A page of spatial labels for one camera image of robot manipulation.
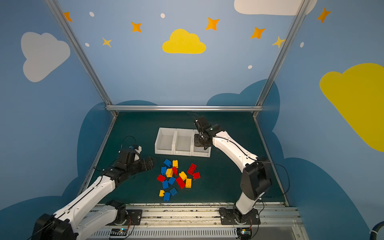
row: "blue lego brick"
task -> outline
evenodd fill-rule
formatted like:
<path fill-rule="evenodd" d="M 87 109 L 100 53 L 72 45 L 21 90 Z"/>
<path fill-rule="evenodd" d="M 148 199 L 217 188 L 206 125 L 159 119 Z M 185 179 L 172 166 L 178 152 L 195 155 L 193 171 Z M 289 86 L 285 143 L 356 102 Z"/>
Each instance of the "blue lego brick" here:
<path fill-rule="evenodd" d="M 174 177 L 172 177 L 172 178 L 170 178 L 169 180 L 168 180 L 168 183 L 170 184 L 170 185 L 173 185 L 173 183 L 176 181 L 176 178 L 174 178 Z"/>
<path fill-rule="evenodd" d="M 165 176 L 167 173 L 167 167 L 161 167 L 161 175 Z"/>
<path fill-rule="evenodd" d="M 174 196 L 177 193 L 176 188 L 172 188 L 170 190 L 170 193 L 172 194 L 172 196 Z"/>
<path fill-rule="evenodd" d="M 169 192 L 165 192 L 164 193 L 164 201 L 169 201 L 169 198 L 170 198 L 170 193 Z"/>
<path fill-rule="evenodd" d="M 167 188 L 169 188 L 168 181 L 164 180 L 163 181 L 163 189 L 167 189 Z"/>
<path fill-rule="evenodd" d="M 169 167 L 169 168 L 172 167 L 172 162 L 171 162 L 170 160 L 168 160 L 168 159 L 166 159 L 166 160 L 164 161 L 164 164 L 165 164 L 167 167 Z"/>

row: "red lego brick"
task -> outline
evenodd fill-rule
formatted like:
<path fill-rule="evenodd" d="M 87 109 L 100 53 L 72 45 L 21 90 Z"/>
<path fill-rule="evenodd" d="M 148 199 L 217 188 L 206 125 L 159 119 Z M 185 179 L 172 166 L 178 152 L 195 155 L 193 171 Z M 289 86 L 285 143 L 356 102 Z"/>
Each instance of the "red lego brick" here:
<path fill-rule="evenodd" d="M 185 183 L 181 177 L 176 178 L 176 182 L 179 185 L 180 189 L 183 189 L 185 187 Z"/>
<path fill-rule="evenodd" d="M 189 167 L 187 173 L 188 173 L 189 175 L 193 175 L 193 172 L 195 171 L 195 169 L 196 169 L 196 165 L 192 163 L 191 166 Z"/>
<path fill-rule="evenodd" d="M 160 181 L 160 182 L 163 182 L 166 178 L 163 176 L 163 175 L 159 175 L 157 177 L 157 179 Z"/>
<path fill-rule="evenodd" d="M 198 179 L 198 178 L 200 178 L 200 173 L 199 172 L 195 172 L 193 174 L 193 179 Z"/>
<path fill-rule="evenodd" d="M 177 168 L 173 167 L 172 170 L 173 170 L 173 173 L 175 174 L 175 176 L 177 177 Z"/>

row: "white storage bin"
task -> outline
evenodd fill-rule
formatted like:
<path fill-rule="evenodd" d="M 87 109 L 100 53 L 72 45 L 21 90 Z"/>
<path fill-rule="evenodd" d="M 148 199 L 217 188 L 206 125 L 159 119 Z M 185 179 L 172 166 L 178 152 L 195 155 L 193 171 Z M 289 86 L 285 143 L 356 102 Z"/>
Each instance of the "white storage bin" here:
<path fill-rule="evenodd" d="M 173 142 L 173 149 L 175 149 L 174 154 L 182 156 L 192 156 L 192 148 L 194 144 L 193 137 L 193 129 L 177 128 L 175 141 Z"/>
<path fill-rule="evenodd" d="M 192 156 L 195 157 L 210 157 L 211 156 L 211 147 L 204 150 L 204 147 L 195 147 L 195 134 L 198 134 L 199 132 L 195 129 L 194 134 L 192 137 Z"/>
<path fill-rule="evenodd" d="M 173 140 L 176 128 L 160 127 L 155 141 L 155 154 L 174 155 Z"/>

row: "yellow star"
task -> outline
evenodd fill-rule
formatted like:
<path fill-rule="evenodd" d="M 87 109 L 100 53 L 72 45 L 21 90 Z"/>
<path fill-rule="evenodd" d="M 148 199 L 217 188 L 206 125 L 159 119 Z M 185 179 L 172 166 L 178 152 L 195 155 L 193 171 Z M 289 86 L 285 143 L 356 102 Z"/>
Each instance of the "yellow star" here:
<path fill-rule="evenodd" d="M 281 40 L 281 39 L 280 39 L 280 36 L 278 36 L 278 37 L 277 37 L 277 42 L 274 43 L 274 44 L 272 44 L 272 46 L 273 46 L 273 45 L 277 45 L 277 46 L 279 46 L 279 48 L 280 48 L 281 43 L 284 42 L 284 41 L 285 41 L 285 39 Z"/>
<path fill-rule="evenodd" d="M 252 38 L 258 38 L 258 39 L 260 39 L 260 38 L 262 37 L 262 33 L 263 33 L 264 30 L 265 30 L 265 28 L 264 28 L 264 29 L 258 29 L 258 28 L 255 28 L 255 32 L 254 32 L 253 35 L 251 36 L 251 39 L 252 39 Z"/>
<path fill-rule="evenodd" d="M 72 21 L 72 19 L 70 18 L 70 12 L 66 12 L 66 13 L 64 13 L 64 16 L 65 16 L 65 18 L 68 20 L 68 21 Z"/>
<path fill-rule="evenodd" d="M 325 8 L 324 8 L 324 10 L 323 10 L 323 12 L 321 13 L 321 15 L 317 18 L 317 20 L 321 20 L 321 22 L 323 23 L 324 22 L 324 20 L 325 20 L 325 18 L 328 16 L 328 14 L 330 14 L 331 13 L 331 11 L 327 11 L 327 10 L 325 10 Z"/>
<path fill-rule="evenodd" d="M 217 23 L 219 22 L 220 19 L 216 19 L 216 20 L 212 20 L 210 18 L 208 18 L 208 26 L 207 26 L 207 29 L 213 29 L 216 31 L 216 25 Z"/>
<path fill-rule="evenodd" d="M 132 32 L 137 31 L 137 32 L 141 33 L 141 30 L 140 30 L 141 23 L 138 23 L 138 24 L 135 24 L 133 22 L 131 22 L 131 23 L 132 23 L 132 26 L 133 26 Z"/>
<path fill-rule="evenodd" d="M 103 40 L 104 40 L 103 45 L 108 45 L 109 47 L 111 47 L 111 46 L 109 45 L 109 43 L 110 43 L 110 41 L 112 41 L 112 40 L 107 41 L 107 40 L 105 40 L 104 38 L 103 38 Z"/>

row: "yellow cloud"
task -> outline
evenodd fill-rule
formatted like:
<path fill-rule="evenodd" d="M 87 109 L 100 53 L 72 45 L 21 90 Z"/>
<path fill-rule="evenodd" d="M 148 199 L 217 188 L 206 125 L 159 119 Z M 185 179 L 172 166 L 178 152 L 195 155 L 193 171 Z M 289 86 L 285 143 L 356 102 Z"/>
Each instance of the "yellow cloud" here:
<path fill-rule="evenodd" d="M 184 29 L 176 29 L 169 38 L 163 43 L 163 51 L 166 53 L 203 53 L 207 47 L 200 42 L 199 37 L 194 33 L 189 33 Z"/>
<path fill-rule="evenodd" d="M 384 67 L 363 63 L 329 72 L 320 88 L 364 142 L 384 152 Z"/>

